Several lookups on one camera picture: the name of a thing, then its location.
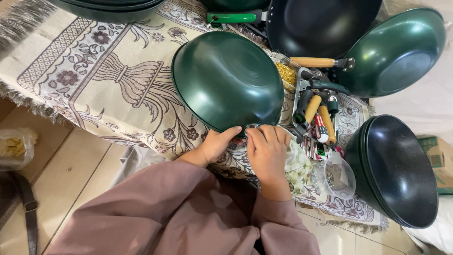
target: cardboard box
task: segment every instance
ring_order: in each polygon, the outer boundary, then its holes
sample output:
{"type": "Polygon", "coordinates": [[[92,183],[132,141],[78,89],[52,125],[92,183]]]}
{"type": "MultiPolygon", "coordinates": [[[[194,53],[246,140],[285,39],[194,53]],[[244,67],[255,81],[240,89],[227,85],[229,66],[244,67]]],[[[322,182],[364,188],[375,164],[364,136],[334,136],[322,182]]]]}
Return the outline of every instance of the cardboard box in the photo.
{"type": "Polygon", "coordinates": [[[453,149],[439,137],[417,137],[428,155],[439,195],[453,195],[453,149]]]}

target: floral cloth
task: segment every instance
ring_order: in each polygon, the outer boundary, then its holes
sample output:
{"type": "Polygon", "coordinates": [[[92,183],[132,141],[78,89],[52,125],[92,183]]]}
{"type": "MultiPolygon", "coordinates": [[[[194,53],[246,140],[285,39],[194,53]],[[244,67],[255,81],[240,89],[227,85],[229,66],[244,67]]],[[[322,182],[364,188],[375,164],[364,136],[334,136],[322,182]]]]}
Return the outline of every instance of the floral cloth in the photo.
{"type": "MultiPolygon", "coordinates": [[[[129,24],[99,23],[58,10],[2,60],[0,78],[103,139],[149,147],[175,159],[200,145],[208,132],[179,101],[170,72],[182,44],[217,30],[207,26],[205,16],[193,0],[167,0],[148,19],[129,24]]],[[[339,144],[344,148],[368,113],[353,98],[340,100],[339,144]]],[[[285,92],[279,122],[284,127],[291,125],[293,102],[294,94],[285,92]]],[[[228,178],[255,178],[246,147],[234,143],[212,170],[228,178]]],[[[304,181],[307,169],[299,170],[289,172],[288,179],[295,193],[305,185],[309,194],[296,199],[345,219],[376,224],[372,215],[377,212],[363,201],[316,194],[304,181]]]]}

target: left hand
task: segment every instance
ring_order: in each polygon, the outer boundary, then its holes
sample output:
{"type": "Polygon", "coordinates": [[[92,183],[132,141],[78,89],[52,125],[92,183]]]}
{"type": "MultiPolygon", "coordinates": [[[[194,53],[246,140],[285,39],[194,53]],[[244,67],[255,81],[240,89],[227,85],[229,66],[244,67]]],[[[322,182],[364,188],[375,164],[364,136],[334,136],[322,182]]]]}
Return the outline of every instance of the left hand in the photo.
{"type": "Polygon", "coordinates": [[[245,139],[234,138],[241,130],[240,126],[229,128],[222,133],[210,130],[199,147],[185,153],[178,160],[186,161],[199,167],[207,167],[208,164],[215,163],[222,157],[231,140],[238,145],[246,141],[245,139]]]}

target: wooden handle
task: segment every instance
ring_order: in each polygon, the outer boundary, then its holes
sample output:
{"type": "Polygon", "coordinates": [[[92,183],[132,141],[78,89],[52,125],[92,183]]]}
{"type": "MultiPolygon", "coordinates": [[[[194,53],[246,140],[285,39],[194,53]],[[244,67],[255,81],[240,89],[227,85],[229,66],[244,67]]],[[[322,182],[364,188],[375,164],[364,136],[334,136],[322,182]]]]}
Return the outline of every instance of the wooden handle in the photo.
{"type": "Polygon", "coordinates": [[[330,120],[329,110],[327,110],[327,106],[319,106],[318,113],[323,118],[324,126],[327,129],[327,133],[329,133],[329,140],[327,140],[326,144],[330,144],[331,142],[336,143],[337,138],[335,137],[335,130],[333,129],[332,120],[330,120]]]}
{"type": "Polygon", "coordinates": [[[314,115],[316,114],[316,110],[321,103],[321,97],[318,95],[314,95],[310,102],[308,103],[307,109],[305,110],[305,121],[309,124],[313,120],[314,115]]]}
{"type": "Polygon", "coordinates": [[[333,67],[334,59],[291,57],[291,60],[302,67],[333,67]]]}

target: right hand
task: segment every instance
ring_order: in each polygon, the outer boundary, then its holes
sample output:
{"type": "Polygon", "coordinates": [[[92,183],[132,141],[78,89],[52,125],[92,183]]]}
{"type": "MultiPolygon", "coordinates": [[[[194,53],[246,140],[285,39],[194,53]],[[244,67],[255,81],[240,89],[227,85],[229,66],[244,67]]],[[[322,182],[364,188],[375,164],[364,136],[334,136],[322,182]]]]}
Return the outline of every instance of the right hand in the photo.
{"type": "Polygon", "coordinates": [[[260,180],[261,194],[273,201],[292,198],[284,174],[286,151],[291,136],[281,127],[262,125],[247,129],[247,155],[260,180]]]}

